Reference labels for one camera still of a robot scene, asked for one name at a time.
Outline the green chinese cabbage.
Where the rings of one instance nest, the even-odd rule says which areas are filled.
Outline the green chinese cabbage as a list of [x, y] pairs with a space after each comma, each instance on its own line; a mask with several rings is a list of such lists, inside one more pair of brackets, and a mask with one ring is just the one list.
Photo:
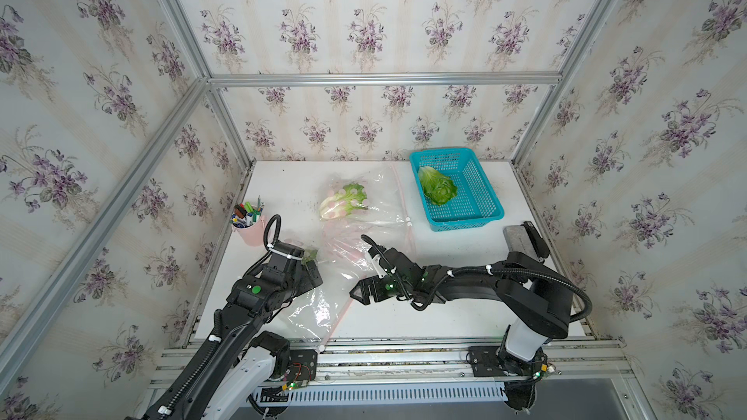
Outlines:
[[458, 195], [453, 180], [434, 167], [420, 167], [417, 176], [424, 196], [437, 206], [446, 205]]

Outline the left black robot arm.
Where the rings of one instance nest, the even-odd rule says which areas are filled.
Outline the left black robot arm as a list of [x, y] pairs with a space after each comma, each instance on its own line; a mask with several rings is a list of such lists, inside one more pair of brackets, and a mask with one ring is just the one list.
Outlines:
[[143, 419], [230, 419], [263, 382], [287, 373], [289, 340], [263, 327], [323, 280], [303, 248], [279, 239], [281, 224], [278, 214], [268, 220], [266, 254], [233, 284], [208, 337]]

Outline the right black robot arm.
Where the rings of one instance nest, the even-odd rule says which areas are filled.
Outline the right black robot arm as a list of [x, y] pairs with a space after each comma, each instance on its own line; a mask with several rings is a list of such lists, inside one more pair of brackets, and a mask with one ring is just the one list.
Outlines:
[[484, 266], [419, 266], [395, 248], [384, 248], [363, 235], [369, 257], [383, 274], [360, 280], [350, 291], [363, 305], [388, 299], [404, 301], [418, 312], [451, 301], [496, 301], [515, 316], [499, 346], [489, 355], [479, 348], [468, 353], [474, 376], [498, 373], [504, 403], [515, 411], [533, 408], [536, 387], [550, 368], [545, 345], [567, 338], [571, 324], [593, 312], [591, 298], [568, 278], [541, 260], [511, 251], [504, 260]]

